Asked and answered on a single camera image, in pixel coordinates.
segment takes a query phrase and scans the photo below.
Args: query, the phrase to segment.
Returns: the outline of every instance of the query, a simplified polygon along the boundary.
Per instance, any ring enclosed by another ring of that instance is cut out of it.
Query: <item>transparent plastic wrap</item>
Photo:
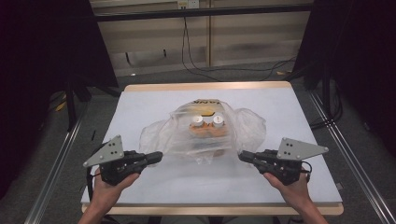
[[[146,127],[140,152],[161,151],[210,163],[223,149],[255,152],[265,135],[265,119],[251,110],[233,110],[220,100],[196,100],[170,113],[170,119]]]

